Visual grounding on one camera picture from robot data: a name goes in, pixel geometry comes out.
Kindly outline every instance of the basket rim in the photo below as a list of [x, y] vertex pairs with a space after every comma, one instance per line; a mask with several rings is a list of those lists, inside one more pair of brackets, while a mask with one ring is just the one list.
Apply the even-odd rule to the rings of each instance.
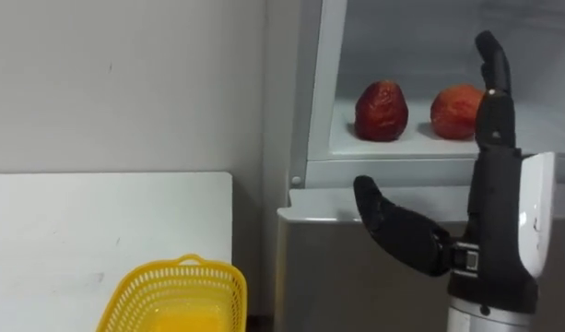
[[108, 301], [106, 308], [104, 309], [104, 313], [102, 314], [100, 323], [96, 328], [96, 332], [104, 332], [104, 329], [108, 326], [108, 322], [110, 320], [110, 316], [112, 315], [113, 308], [116, 306], [118, 302], [118, 298], [122, 293], [123, 289], [131, 283], [135, 276], [138, 276], [141, 271], [149, 270], [154, 267], [177, 267], [180, 266], [182, 263], [186, 261], [195, 261], [198, 263], [198, 266], [202, 267], [224, 267], [226, 268], [233, 277], [241, 283], [241, 331], [245, 331], [245, 325], [247, 320], [247, 281], [245, 277], [240, 272], [238, 268], [236, 268], [233, 264], [224, 263], [217, 260], [207, 260], [202, 258], [200, 255], [197, 254], [187, 254], [180, 256], [176, 259], [162, 259], [156, 260], [152, 262], [145, 263], [139, 267], [134, 268], [128, 274], [126, 274], [118, 283], [118, 286], [114, 289], [112, 293], [112, 297]]

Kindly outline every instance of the yellow basket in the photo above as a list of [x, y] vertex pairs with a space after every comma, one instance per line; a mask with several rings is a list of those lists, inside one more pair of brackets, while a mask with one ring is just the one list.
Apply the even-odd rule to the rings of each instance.
[[198, 255], [136, 268], [114, 292], [98, 332], [245, 332], [247, 284], [234, 266]]

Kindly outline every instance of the silver refrigerator panel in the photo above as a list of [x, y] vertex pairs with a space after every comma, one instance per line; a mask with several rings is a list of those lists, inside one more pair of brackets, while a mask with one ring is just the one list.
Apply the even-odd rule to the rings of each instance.
[[[443, 332], [448, 278], [385, 254], [361, 224], [280, 221], [276, 332]], [[446, 228], [460, 233], [463, 223]], [[535, 332], [565, 331], [565, 220], [554, 225]]]

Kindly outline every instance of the robotic hand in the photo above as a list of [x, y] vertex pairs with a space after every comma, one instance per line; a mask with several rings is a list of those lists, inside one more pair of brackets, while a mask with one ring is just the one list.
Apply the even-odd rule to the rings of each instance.
[[487, 92], [477, 112], [478, 158], [468, 197], [465, 234], [389, 201], [359, 176], [354, 193], [372, 239], [415, 270], [451, 271], [449, 332], [525, 332], [536, 312], [537, 278], [552, 223], [554, 153], [528, 158], [515, 146], [511, 75], [489, 31], [476, 37]]

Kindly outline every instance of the white table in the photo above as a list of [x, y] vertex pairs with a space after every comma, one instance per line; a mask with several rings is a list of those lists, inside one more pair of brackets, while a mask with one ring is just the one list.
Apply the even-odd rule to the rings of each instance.
[[224, 172], [0, 174], [0, 332], [93, 331], [134, 267], [230, 262], [231, 201]]

